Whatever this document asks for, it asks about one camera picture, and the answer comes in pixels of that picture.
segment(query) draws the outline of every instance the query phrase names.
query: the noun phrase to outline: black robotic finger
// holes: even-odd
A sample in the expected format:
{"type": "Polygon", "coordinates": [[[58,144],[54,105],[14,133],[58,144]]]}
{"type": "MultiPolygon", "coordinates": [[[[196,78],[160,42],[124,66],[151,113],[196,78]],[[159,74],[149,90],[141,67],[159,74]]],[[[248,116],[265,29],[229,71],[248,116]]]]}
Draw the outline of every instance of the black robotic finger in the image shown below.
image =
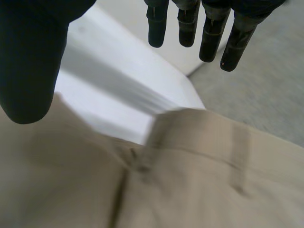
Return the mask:
{"type": "Polygon", "coordinates": [[[197,0],[195,4],[188,10],[179,9],[177,17],[180,27],[179,39],[180,44],[184,47],[191,47],[194,43],[199,9],[200,0],[197,0]]]}
{"type": "Polygon", "coordinates": [[[202,0],[202,3],[206,12],[206,20],[199,50],[199,58],[204,62],[212,62],[217,53],[230,14],[230,5],[227,0],[202,0]]]}
{"type": "Polygon", "coordinates": [[[148,40],[152,47],[159,48],[162,46],[165,37],[169,0],[149,1],[149,4],[152,6],[148,6],[147,10],[148,40]]]}
{"type": "Polygon", "coordinates": [[[257,25],[261,23],[284,0],[233,0],[235,19],[220,67],[233,71],[240,61],[257,25]]]}
{"type": "Polygon", "coordinates": [[[265,18],[249,18],[235,12],[233,27],[220,62],[225,71],[233,71],[240,61],[257,25],[265,18]]]}

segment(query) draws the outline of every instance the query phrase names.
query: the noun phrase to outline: gray floor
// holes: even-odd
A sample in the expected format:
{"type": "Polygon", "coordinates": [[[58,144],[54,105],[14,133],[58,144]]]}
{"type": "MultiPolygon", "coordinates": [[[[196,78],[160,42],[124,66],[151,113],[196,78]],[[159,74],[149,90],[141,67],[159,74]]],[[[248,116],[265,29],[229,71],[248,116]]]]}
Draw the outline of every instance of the gray floor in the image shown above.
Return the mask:
{"type": "Polygon", "coordinates": [[[304,0],[291,0],[260,24],[238,67],[222,52],[190,79],[207,109],[304,147],[304,0]]]}

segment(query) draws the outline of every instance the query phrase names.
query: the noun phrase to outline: beige cloth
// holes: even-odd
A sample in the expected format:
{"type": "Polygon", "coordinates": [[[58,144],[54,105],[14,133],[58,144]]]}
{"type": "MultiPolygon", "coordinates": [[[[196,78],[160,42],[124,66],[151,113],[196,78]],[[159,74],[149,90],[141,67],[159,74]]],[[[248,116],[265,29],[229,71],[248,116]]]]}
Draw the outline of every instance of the beige cloth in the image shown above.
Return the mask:
{"type": "Polygon", "coordinates": [[[304,227],[304,149],[207,111],[158,116],[145,147],[95,133],[55,96],[0,111],[0,227],[304,227]]]}
{"type": "Polygon", "coordinates": [[[117,228],[304,227],[304,150],[208,111],[159,116],[117,228]]]}

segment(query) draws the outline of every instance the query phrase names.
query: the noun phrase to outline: khaki fabric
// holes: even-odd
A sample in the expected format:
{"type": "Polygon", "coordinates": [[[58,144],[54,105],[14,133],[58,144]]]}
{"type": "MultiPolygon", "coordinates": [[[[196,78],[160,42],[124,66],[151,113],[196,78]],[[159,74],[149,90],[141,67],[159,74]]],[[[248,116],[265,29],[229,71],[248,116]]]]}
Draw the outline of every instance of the khaki fabric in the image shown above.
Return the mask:
{"type": "Polygon", "coordinates": [[[60,96],[0,110],[0,227],[304,227],[304,149],[217,114],[157,116],[146,145],[100,135],[60,96]]]}
{"type": "Polygon", "coordinates": [[[107,228],[126,169],[109,137],[56,95],[45,118],[19,125],[0,110],[0,227],[107,228]]]}
{"type": "Polygon", "coordinates": [[[302,228],[304,149],[208,111],[160,115],[117,228],[302,228]]]}

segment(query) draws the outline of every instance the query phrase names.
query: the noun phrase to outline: khaki pants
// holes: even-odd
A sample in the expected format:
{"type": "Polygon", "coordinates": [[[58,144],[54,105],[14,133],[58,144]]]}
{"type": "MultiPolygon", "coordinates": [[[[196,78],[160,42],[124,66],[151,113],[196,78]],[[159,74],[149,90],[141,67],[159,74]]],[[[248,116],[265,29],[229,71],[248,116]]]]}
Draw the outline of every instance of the khaki pants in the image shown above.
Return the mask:
{"type": "Polygon", "coordinates": [[[40,122],[0,111],[0,226],[304,226],[304,149],[214,113],[159,115],[145,146],[95,133],[55,96],[40,122]]]}

